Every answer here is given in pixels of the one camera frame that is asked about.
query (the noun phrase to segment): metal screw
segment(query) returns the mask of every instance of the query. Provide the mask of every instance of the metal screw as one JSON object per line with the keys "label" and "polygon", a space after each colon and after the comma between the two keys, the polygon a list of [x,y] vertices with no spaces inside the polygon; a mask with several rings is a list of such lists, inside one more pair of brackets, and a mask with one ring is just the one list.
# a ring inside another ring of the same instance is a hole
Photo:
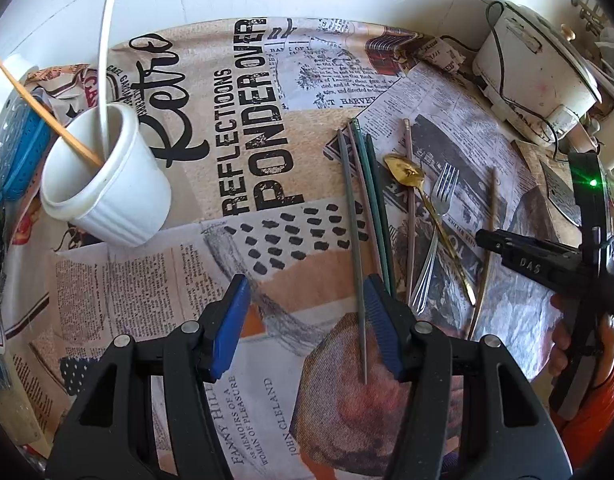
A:
{"label": "metal screw", "polygon": [[427,321],[418,321],[414,325],[414,330],[419,334],[431,334],[433,327]]}
{"label": "metal screw", "polygon": [[498,348],[500,345],[502,345],[500,339],[498,339],[498,337],[493,334],[487,334],[485,336],[484,341],[485,345],[490,346],[492,348]]}
{"label": "metal screw", "polygon": [[192,319],[190,321],[185,321],[180,327],[180,330],[182,330],[185,334],[193,334],[195,332],[198,332],[199,328],[200,325],[198,324],[198,322]]}
{"label": "metal screw", "polygon": [[114,338],[114,346],[118,348],[122,348],[123,346],[129,345],[132,338],[130,338],[127,334],[120,334]]}

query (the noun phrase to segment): green chopstick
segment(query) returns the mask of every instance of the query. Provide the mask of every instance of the green chopstick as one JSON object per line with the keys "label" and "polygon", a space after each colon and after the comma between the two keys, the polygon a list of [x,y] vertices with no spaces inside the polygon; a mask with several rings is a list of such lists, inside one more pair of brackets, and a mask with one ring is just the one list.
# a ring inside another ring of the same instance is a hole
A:
{"label": "green chopstick", "polygon": [[381,266],[381,272],[383,273],[383,282],[385,282],[385,288],[387,288],[387,292],[389,292],[389,294],[391,295],[391,290],[389,288],[389,275],[387,274],[388,267],[387,256],[385,252],[385,237],[383,236],[381,221],[379,219],[378,202],[376,199],[376,191],[373,186],[371,165],[369,163],[369,157],[367,156],[367,146],[363,141],[362,135],[360,133],[360,124],[358,124],[358,119],[352,119],[349,123],[349,127],[354,135],[354,140],[356,142],[356,147],[358,150],[358,156],[360,158],[360,165],[362,166],[363,176],[365,177],[365,185],[367,186],[367,197],[369,199],[370,210],[372,211],[373,230],[376,233],[376,243],[378,244],[378,255],[380,256],[379,263]]}
{"label": "green chopstick", "polygon": [[393,274],[393,255],[391,253],[391,238],[389,237],[389,222],[387,221],[387,211],[385,210],[385,197],[383,196],[383,186],[381,185],[381,179],[378,175],[378,162],[376,162],[376,152],[373,149],[372,136],[367,134],[365,136],[365,142],[367,143],[367,155],[369,158],[369,167],[372,171],[373,188],[376,192],[376,203],[378,206],[378,215],[380,218],[381,231],[383,233],[383,244],[385,245],[385,266],[383,269],[383,276],[385,276],[385,283],[389,283],[387,291],[392,296],[396,295],[396,283],[395,276]]}

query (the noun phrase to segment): orange sleeve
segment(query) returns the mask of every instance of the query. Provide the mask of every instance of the orange sleeve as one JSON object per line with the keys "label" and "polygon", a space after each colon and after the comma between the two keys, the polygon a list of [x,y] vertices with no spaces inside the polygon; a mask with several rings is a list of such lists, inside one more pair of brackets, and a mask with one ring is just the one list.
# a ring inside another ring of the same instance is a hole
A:
{"label": "orange sleeve", "polygon": [[561,435],[572,468],[579,468],[614,420],[614,368],[607,381],[591,391],[571,421],[567,422],[552,410],[550,416]]}

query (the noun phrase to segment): chopstick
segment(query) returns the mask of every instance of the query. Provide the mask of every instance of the chopstick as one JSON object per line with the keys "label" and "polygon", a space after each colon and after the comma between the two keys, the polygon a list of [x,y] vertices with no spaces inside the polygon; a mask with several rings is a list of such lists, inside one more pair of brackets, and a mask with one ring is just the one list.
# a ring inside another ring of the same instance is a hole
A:
{"label": "chopstick", "polygon": [[7,79],[9,79],[10,83],[14,86],[16,91],[20,94],[20,97],[23,98],[27,104],[36,112],[40,117],[46,122],[54,132],[56,132],[59,136],[61,136],[64,141],[69,144],[69,147],[77,152],[83,158],[86,158],[90,163],[92,163],[97,168],[102,168],[103,161],[100,157],[90,150],[87,146],[85,146],[82,142],[80,142],[76,137],[70,134],[67,131],[67,128],[62,126],[25,88],[18,82],[16,78],[14,78],[7,70],[2,62],[0,61],[0,69],[4,72]]}
{"label": "chopstick", "polygon": [[343,130],[338,130],[338,146],[340,158],[343,162],[343,174],[345,176],[345,196],[349,209],[349,227],[351,228],[351,253],[354,260],[354,281],[356,282],[356,302],[358,306],[358,334],[360,336],[360,362],[363,384],[367,384],[367,337],[365,334],[365,295],[363,293],[363,264],[360,259],[360,239],[358,238],[358,225],[356,222],[356,200],[352,186],[351,167],[347,141]]}
{"label": "chopstick", "polygon": [[376,203],[378,206],[378,218],[380,220],[381,232],[383,234],[383,243],[385,244],[385,268],[383,276],[385,276],[385,286],[387,292],[392,297],[396,295],[395,277],[393,275],[393,255],[391,252],[391,238],[389,236],[389,222],[387,221],[387,211],[385,209],[385,197],[383,196],[383,186],[378,175],[378,162],[376,161],[376,152],[373,149],[372,136],[365,136],[367,144],[367,156],[369,158],[369,168],[372,172],[373,187],[376,190]]}
{"label": "chopstick", "polygon": [[367,145],[363,140],[360,133],[360,126],[357,119],[352,119],[350,122],[351,130],[354,134],[354,140],[358,148],[358,155],[360,156],[360,164],[363,168],[363,175],[365,177],[365,184],[367,186],[367,195],[369,200],[370,211],[372,212],[373,230],[376,237],[376,245],[378,246],[379,262],[381,268],[381,274],[383,277],[383,283],[389,291],[389,279],[387,274],[387,256],[385,254],[385,238],[383,237],[383,229],[381,228],[380,216],[378,214],[378,200],[376,198],[376,190],[373,184],[372,170],[369,163],[369,157],[367,155]]}
{"label": "chopstick", "polygon": [[[488,228],[490,231],[494,231],[496,226],[496,216],[498,214],[498,170],[494,166],[492,168],[492,197],[490,202],[490,213],[492,216],[490,217],[490,224]],[[472,316],[472,322],[469,325],[469,331],[467,333],[467,339],[470,340],[474,335],[474,330],[476,329],[476,323],[478,323],[478,318],[481,315],[481,306],[482,300],[484,300],[485,292],[487,291],[487,282],[490,278],[490,269],[492,268],[492,253],[490,251],[485,251],[485,265],[481,271],[481,286],[478,289],[478,297],[476,298],[476,304],[474,305],[474,314]]]}
{"label": "chopstick", "polygon": [[351,141],[351,151],[354,155],[354,166],[356,167],[356,174],[358,176],[358,180],[360,181],[360,189],[363,195],[363,211],[365,213],[365,218],[367,218],[367,232],[369,233],[369,239],[372,242],[372,261],[373,268],[376,270],[378,275],[383,279],[383,269],[381,268],[381,255],[378,251],[378,241],[376,240],[376,230],[373,228],[373,216],[372,216],[372,206],[369,202],[369,194],[367,192],[367,183],[365,171],[363,170],[363,166],[360,163],[360,156],[358,155],[358,149],[356,147],[356,141],[354,140],[354,130],[352,128],[351,123],[347,125],[347,129],[349,131],[349,140]]}
{"label": "chopstick", "polygon": [[[409,119],[402,120],[405,126],[405,151],[407,158],[413,160],[413,150],[411,148],[411,124]],[[414,284],[414,251],[416,248],[416,192],[412,188],[407,188],[407,285],[406,304],[409,306],[411,293]]]}

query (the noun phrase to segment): gold spoon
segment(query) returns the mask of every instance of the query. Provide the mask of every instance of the gold spoon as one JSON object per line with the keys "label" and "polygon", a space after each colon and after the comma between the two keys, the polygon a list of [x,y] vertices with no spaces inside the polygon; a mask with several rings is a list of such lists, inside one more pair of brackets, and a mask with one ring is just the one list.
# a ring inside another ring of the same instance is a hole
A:
{"label": "gold spoon", "polygon": [[458,256],[453,248],[452,242],[450,241],[449,236],[443,227],[443,222],[441,222],[440,218],[436,214],[434,206],[429,201],[425,191],[423,190],[425,172],[421,167],[416,166],[408,158],[401,155],[385,155],[383,160],[385,161],[385,164],[387,164],[387,167],[389,168],[389,171],[391,171],[393,177],[398,182],[400,182],[403,186],[413,187],[420,193],[423,204],[425,204],[427,211],[429,211],[429,215],[434,221],[434,224],[436,224],[441,241],[447,249],[447,252],[449,252],[453,264],[458,271],[458,276],[460,277],[461,284],[463,285],[463,290],[465,291],[471,306],[474,306],[476,304],[476,295],[474,294],[474,288],[470,284],[467,275],[465,274],[465,269],[463,269],[463,265],[461,264],[460,256]]}

